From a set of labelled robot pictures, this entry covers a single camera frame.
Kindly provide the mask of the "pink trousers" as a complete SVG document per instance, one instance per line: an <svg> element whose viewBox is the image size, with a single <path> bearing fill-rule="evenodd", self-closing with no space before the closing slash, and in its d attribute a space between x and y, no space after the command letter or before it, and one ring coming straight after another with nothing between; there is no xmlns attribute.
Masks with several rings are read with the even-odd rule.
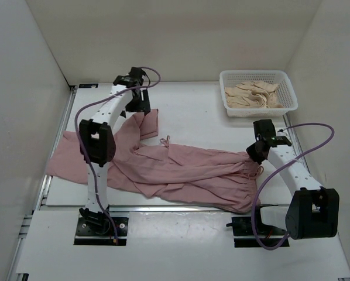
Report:
<svg viewBox="0 0 350 281"><path fill-rule="evenodd" d="M66 131L47 173L86 184L87 207L93 211L108 207L108 188L236 213L251 210L263 168L247 153L179 145L169 138L159 145L143 143L158 133L157 110L133 114L113 136L113 159L99 166L85 162L76 133Z"/></svg>

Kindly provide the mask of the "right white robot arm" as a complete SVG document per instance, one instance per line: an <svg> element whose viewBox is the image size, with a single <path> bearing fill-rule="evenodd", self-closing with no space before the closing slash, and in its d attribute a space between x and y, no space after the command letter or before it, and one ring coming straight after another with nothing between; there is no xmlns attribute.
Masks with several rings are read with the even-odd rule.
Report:
<svg viewBox="0 0 350 281"><path fill-rule="evenodd" d="M317 181L300 159L328 143L309 149L296 156L292 143L283 130L276 130L269 119L253 123L255 143L247 148L249 157L257 164L267 160L275 167L257 190L261 193L265 185L280 175L286 184L292 199L288 206L261 205L256 194L252 203L251 229L258 244L264 247L259 234L271 227L283 229L284 237L270 250L278 248L287 238L310 239L331 238L338 230L339 194L336 189L327 189Z"/></svg>

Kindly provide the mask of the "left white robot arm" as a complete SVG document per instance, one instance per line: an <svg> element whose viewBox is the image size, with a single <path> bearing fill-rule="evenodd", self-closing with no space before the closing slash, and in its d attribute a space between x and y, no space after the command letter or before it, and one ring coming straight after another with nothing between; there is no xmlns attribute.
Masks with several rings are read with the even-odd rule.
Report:
<svg viewBox="0 0 350 281"><path fill-rule="evenodd" d="M145 70L145 67L132 67L128 74L117 76L108 98L83 106L74 118L88 173L87 203L79 212L85 224L98 235L117 237L107 199L108 168L116 152L112 128L127 112L147 115L151 111L147 89L152 85Z"/></svg>

